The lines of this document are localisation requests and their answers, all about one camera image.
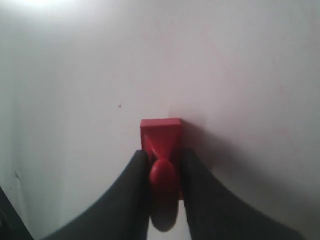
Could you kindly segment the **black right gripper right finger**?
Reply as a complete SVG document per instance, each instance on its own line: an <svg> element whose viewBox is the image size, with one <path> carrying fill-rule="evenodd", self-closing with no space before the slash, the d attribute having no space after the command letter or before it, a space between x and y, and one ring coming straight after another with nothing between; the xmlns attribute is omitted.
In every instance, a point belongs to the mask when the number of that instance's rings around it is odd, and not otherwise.
<svg viewBox="0 0 320 240"><path fill-rule="evenodd" d="M193 240L298 240L300 233L254 209L228 190L193 150L184 150L180 182Z"/></svg>

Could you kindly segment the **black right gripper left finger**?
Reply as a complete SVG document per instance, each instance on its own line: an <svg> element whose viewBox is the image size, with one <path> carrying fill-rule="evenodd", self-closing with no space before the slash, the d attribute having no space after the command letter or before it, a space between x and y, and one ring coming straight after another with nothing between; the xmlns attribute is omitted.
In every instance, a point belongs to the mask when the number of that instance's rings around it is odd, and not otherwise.
<svg viewBox="0 0 320 240"><path fill-rule="evenodd" d="M151 193L149 159L137 150L112 186L92 206L48 240L145 240Z"/></svg>

